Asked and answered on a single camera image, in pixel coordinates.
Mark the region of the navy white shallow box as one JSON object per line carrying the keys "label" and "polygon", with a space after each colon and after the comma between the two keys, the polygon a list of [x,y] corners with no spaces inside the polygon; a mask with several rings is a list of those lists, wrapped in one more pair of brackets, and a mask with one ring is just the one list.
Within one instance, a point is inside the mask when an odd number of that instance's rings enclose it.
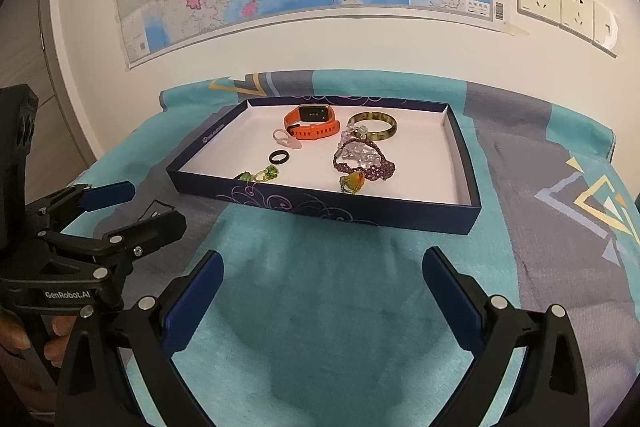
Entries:
{"label": "navy white shallow box", "polygon": [[[372,168],[359,191],[340,185],[358,164],[345,158],[339,135],[305,141],[297,150],[282,144],[283,118],[302,104],[331,105],[341,126],[366,110],[396,118],[392,139],[363,149]],[[360,225],[465,235],[482,209],[454,112],[436,102],[253,98],[206,124],[167,173],[182,194]]]}

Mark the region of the tortoiseshell bangle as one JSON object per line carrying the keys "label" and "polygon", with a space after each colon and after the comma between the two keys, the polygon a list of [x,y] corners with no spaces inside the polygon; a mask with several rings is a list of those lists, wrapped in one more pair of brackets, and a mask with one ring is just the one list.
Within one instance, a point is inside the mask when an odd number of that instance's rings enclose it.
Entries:
{"label": "tortoiseshell bangle", "polygon": [[373,142],[392,139],[398,130],[398,122],[394,116],[377,110],[352,115],[347,126],[357,138]]}

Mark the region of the teal grey bedsheet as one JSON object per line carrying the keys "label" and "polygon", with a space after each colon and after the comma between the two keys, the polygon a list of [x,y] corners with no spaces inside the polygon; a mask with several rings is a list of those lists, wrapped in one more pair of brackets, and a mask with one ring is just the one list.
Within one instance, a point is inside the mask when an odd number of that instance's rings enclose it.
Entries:
{"label": "teal grey bedsheet", "polygon": [[[168,164],[254,96],[362,95],[450,105],[482,209],[468,235],[336,222],[183,196]],[[442,248],[489,294],[567,309],[582,352],[590,421],[604,425],[639,373],[639,213],[612,165],[615,135],[530,96],[442,77],[372,70],[270,72],[186,84],[82,176],[129,181],[131,202],[70,231],[100,236],[152,202],[177,208],[181,241],[139,261],[126,303],[156,295],[206,251],[224,283],[176,365],[221,426],[425,426],[457,386],[461,350],[427,289],[424,251]]]}

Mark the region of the white wall socket panel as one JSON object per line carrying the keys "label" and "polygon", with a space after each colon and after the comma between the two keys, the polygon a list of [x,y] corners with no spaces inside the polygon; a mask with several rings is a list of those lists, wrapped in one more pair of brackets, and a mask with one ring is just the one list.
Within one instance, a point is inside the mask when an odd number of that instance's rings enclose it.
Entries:
{"label": "white wall socket panel", "polygon": [[616,56],[620,25],[613,11],[594,0],[516,0],[518,12],[570,32]]}

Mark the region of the orange smart watch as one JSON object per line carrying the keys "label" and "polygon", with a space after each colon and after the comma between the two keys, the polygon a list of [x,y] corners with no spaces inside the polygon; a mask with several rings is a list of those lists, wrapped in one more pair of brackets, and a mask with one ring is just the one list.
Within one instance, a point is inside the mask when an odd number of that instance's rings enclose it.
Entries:
{"label": "orange smart watch", "polygon": [[299,141],[314,141],[336,135],[341,124],[328,104],[302,104],[283,118],[284,130]]}

